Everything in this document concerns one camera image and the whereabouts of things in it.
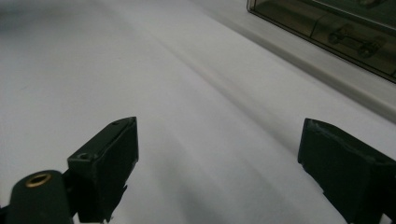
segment black plastic part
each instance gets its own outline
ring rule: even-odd
[[[107,125],[67,159],[64,174],[73,212],[81,222],[109,221],[138,161],[135,118]]]
[[[20,180],[12,190],[6,223],[73,223],[62,174],[42,171]]]
[[[306,119],[298,162],[347,223],[395,220],[396,162],[341,129]]]

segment white surface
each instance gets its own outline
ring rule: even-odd
[[[230,0],[241,14],[245,5]],[[69,155],[130,116],[140,161],[112,223],[344,223],[296,161],[304,118],[396,158],[393,123],[193,2],[0,7],[2,205],[18,180],[65,171]]]

